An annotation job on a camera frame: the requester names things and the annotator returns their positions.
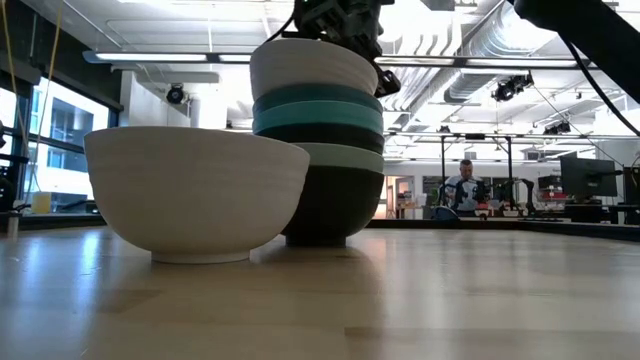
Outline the black aluminium table frame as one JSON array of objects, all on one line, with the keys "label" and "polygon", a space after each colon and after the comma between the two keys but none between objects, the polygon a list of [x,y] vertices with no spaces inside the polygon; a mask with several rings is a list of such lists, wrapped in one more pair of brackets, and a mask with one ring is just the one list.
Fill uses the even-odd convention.
[{"label": "black aluminium table frame", "polygon": [[[105,225],[106,222],[100,215],[28,215],[19,217],[18,219],[18,229],[22,231],[96,227]],[[459,221],[374,219],[366,225],[366,229],[514,230],[640,243],[640,226],[527,221],[514,218],[490,219],[487,221],[481,221],[478,219],[466,219]]]}]

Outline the turquoise bowl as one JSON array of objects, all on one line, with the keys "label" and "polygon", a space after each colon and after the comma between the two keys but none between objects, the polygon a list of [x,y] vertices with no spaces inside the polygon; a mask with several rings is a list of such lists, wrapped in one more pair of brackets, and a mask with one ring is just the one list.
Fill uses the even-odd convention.
[{"label": "turquoise bowl", "polygon": [[369,107],[341,101],[289,103],[264,110],[253,118],[255,134],[270,128],[300,124],[349,125],[383,133],[383,116]]}]

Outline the black ceiling spotlight cluster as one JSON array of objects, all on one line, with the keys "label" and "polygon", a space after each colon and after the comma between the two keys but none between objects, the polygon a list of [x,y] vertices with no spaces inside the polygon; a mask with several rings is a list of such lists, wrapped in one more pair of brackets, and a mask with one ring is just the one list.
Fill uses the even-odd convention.
[{"label": "black ceiling spotlight cluster", "polygon": [[534,80],[531,73],[526,75],[514,75],[506,80],[497,83],[496,89],[492,92],[491,97],[496,102],[507,102],[516,95],[522,93],[526,88],[531,87]]}]

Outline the yellow cup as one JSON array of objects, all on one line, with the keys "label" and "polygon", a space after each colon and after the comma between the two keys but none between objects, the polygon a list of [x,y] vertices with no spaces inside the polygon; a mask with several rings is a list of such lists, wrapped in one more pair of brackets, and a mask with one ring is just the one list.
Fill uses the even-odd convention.
[{"label": "yellow cup", "polygon": [[34,192],[31,200],[33,214],[49,214],[52,208],[51,192]]}]

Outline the black bowl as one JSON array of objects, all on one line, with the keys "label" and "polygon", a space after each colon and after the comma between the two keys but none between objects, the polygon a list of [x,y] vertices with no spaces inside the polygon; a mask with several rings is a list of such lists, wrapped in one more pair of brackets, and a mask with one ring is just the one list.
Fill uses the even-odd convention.
[{"label": "black bowl", "polygon": [[346,238],[374,217],[384,175],[337,166],[312,165],[296,212],[282,231],[290,247],[343,247]]},{"label": "black bowl", "polygon": [[256,135],[288,143],[330,143],[383,154],[385,139],[372,130],[335,123],[292,124],[264,129]]}]

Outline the long ceiling light bar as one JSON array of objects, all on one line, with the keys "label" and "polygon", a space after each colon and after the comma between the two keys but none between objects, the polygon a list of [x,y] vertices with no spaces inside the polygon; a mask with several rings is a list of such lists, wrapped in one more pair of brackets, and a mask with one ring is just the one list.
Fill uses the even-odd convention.
[{"label": "long ceiling light bar", "polygon": [[[92,64],[225,64],[248,65],[259,55],[249,53],[145,53],[84,51],[83,58]],[[548,57],[464,57],[391,55],[363,58],[377,67],[456,68],[486,70],[598,70],[587,58]]]}]

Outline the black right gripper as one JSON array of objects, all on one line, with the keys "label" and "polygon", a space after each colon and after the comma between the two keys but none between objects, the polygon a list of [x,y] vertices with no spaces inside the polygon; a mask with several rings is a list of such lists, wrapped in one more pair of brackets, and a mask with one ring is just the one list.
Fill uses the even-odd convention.
[{"label": "black right gripper", "polygon": [[295,0],[293,9],[298,37],[330,42],[369,56],[378,77],[376,98],[401,89],[396,75],[376,63],[382,56],[378,36],[384,32],[379,22],[383,6],[384,0]]}]

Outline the black background rig frame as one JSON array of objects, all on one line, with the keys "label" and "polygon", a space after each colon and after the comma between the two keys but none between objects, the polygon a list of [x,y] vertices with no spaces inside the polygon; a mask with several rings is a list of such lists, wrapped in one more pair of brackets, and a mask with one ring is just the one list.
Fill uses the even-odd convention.
[{"label": "black background rig frame", "polygon": [[[441,183],[436,189],[435,202],[432,205],[431,220],[458,221],[464,218],[475,218],[486,221],[489,217],[504,216],[515,209],[513,175],[513,141],[514,135],[460,133],[440,136]],[[444,185],[447,178],[459,174],[459,164],[467,158],[448,158],[447,150],[455,145],[455,140],[471,141],[473,145],[491,142],[504,153],[502,157],[468,159],[473,163],[473,174],[482,179],[478,183],[478,201],[474,217],[459,216],[449,208],[445,201]]]}]

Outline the person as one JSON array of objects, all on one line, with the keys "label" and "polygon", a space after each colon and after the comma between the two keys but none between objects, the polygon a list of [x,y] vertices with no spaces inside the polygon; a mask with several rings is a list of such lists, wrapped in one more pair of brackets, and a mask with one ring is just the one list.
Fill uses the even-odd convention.
[{"label": "person", "polygon": [[462,217],[474,217],[478,205],[478,183],[482,179],[473,174],[473,163],[464,159],[459,164],[459,174],[446,179],[445,201],[449,208]]}]

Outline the black computer monitor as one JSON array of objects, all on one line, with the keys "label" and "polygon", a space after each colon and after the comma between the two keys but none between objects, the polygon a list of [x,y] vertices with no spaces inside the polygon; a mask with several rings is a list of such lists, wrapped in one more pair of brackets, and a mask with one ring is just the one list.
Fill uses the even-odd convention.
[{"label": "black computer monitor", "polygon": [[565,194],[575,197],[616,197],[620,172],[610,160],[561,157],[561,183]]}]

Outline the pale green bowl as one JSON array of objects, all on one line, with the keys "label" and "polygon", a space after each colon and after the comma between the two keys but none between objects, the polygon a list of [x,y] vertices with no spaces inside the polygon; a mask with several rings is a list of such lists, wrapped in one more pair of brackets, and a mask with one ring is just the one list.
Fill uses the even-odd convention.
[{"label": "pale green bowl", "polygon": [[309,153],[313,166],[357,168],[382,173],[384,158],[370,150],[330,143],[296,143]]}]

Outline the large window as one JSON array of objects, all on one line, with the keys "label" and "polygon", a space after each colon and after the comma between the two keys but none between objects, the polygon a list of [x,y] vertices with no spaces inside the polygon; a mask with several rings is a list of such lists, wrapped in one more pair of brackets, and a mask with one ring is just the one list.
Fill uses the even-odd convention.
[{"label": "large window", "polygon": [[114,124],[111,109],[42,78],[16,93],[0,86],[0,211],[31,213],[51,192],[50,213],[96,214],[84,137]]}]

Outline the silver air duct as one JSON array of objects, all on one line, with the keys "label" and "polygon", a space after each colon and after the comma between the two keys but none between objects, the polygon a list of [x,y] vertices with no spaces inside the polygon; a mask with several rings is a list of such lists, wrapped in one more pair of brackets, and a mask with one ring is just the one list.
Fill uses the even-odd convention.
[{"label": "silver air duct", "polygon": [[[513,6],[506,2],[469,40],[462,43],[459,54],[470,57],[529,57],[556,37],[555,32],[521,19]],[[444,100],[464,103],[495,77],[496,74],[471,74],[459,70],[455,81],[444,91]]]}]

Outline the white bowl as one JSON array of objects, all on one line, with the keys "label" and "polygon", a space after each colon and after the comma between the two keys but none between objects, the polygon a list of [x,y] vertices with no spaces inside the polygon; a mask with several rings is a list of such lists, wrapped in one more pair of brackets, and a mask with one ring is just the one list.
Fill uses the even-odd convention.
[{"label": "white bowl", "polygon": [[310,155],[265,137],[186,127],[117,127],[84,138],[97,208],[156,262],[242,261],[292,219]]},{"label": "white bowl", "polygon": [[374,67],[355,52],[308,39],[283,39],[259,46],[250,58],[254,100],[287,86],[341,85],[373,95],[378,84]]}]

